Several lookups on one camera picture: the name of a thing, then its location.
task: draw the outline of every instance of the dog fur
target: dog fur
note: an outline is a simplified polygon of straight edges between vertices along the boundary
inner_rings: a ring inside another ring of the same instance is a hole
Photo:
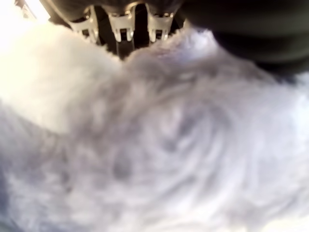
[[[0,53],[3,225],[308,231],[306,73],[279,84],[209,31],[121,62],[64,27],[13,24]]]

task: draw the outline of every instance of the white plastic clip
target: white plastic clip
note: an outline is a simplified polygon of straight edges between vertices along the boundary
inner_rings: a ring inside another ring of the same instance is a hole
[[[98,20],[95,12],[95,7],[89,7],[89,13],[85,16],[83,22],[67,22],[73,31],[83,35],[83,31],[87,30],[89,33],[90,41],[94,44],[99,42],[98,40]]]
[[[148,12],[149,40],[154,43],[157,39],[158,32],[161,33],[161,40],[167,40],[174,19],[174,13],[165,13],[163,16],[158,16],[151,13],[147,4],[146,8]]]
[[[117,42],[122,41],[122,30],[126,32],[126,40],[132,41],[135,31],[135,8],[136,6],[133,6],[124,15],[109,13],[110,24]]]

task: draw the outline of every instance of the white fur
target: white fur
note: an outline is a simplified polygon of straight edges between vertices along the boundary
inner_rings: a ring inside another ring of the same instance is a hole
[[[51,24],[9,45],[0,173],[22,231],[309,228],[306,73],[279,85],[194,29],[123,63]]]

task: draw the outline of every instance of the white dog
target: white dog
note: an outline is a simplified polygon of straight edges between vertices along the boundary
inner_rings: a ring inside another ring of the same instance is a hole
[[[3,227],[309,231],[306,73],[279,84],[194,29],[121,62],[12,11],[1,28]]]

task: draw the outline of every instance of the black rubber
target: black rubber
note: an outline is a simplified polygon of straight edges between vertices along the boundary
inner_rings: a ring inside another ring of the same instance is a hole
[[[280,75],[309,69],[309,0],[188,0],[180,12],[230,53]]]

